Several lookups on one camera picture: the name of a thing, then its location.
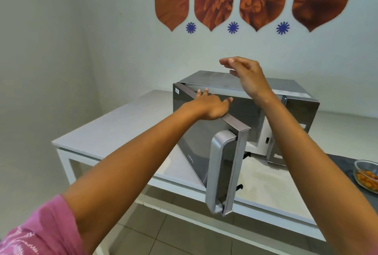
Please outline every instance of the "right arm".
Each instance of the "right arm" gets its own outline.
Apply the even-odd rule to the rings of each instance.
[[[327,242],[340,254],[378,251],[378,215],[337,165],[301,128],[269,87],[258,62],[221,59],[265,112],[288,170]]]

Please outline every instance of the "white table top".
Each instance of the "white table top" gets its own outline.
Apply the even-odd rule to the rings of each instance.
[[[172,92],[153,90],[56,140],[53,144],[103,159],[172,113]],[[318,112],[310,136],[327,153],[378,162],[378,119]],[[156,177],[205,191],[176,146]],[[314,224],[289,172],[254,157],[243,161],[235,201]]]

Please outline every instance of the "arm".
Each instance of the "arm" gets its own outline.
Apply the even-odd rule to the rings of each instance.
[[[87,254],[125,214],[187,129],[199,119],[221,117],[231,101],[198,91],[195,100],[111,153],[69,187],[63,197]]]
[[[256,61],[221,59],[264,110],[289,172],[327,242],[340,254],[378,250],[378,215],[357,187],[300,127]]]

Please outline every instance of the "left arm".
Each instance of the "left arm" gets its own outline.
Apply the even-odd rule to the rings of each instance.
[[[111,153],[69,187],[62,196],[87,254],[125,214],[192,124],[223,116],[231,101],[198,91],[195,100]]]

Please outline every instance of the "orange food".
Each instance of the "orange food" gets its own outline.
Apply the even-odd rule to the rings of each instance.
[[[358,182],[362,184],[364,187],[372,191],[378,191],[378,182],[375,181],[375,180],[378,180],[377,175],[375,175],[369,170],[365,170],[363,171],[363,173],[357,172],[356,176],[357,176]]]

